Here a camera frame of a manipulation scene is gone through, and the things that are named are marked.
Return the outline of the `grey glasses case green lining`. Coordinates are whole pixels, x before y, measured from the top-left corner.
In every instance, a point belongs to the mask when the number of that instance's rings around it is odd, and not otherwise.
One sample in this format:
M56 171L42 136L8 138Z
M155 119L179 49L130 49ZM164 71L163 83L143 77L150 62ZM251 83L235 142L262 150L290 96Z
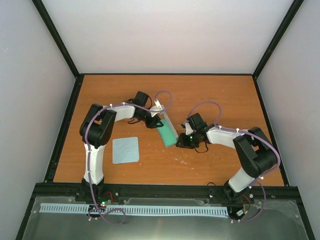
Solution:
M177 131L175 130L167 113L163 113L163 118L160 122L163 126L157 127L157 131L162 139L165 147L175 146L179 138Z

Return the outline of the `light blue cleaning cloth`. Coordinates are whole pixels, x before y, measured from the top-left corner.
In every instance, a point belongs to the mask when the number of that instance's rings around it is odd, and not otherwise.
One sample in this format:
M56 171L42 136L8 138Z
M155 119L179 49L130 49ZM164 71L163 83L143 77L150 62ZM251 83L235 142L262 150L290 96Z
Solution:
M140 160L137 137L116 138L112 140L112 163L127 164Z

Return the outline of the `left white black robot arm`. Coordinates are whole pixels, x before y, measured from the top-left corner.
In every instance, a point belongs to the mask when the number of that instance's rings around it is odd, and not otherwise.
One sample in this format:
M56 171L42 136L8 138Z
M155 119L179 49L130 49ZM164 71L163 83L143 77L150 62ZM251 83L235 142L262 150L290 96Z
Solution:
M159 114L165 111L159 100L146 107L150 96L138 91L134 98L119 104L100 105L94 103L89 108L79 129L84 143L86 159L85 173L81 185L92 201L99 201L104 195L103 160L106 144L109 142L115 122L126 119L143 121L147 128L162 128Z

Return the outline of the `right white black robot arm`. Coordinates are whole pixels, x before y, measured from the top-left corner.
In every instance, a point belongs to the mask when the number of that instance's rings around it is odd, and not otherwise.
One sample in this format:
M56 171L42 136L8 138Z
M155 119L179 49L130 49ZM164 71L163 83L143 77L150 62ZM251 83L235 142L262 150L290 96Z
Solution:
M281 158L259 127L251 129L227 128L216 123L208 125L199 113L191 115L182 124L184 132L175 144L178 148L199 148L200 143L222 145L236 151L240 169L223 187L222 195L234 202L258 179L280 166Z

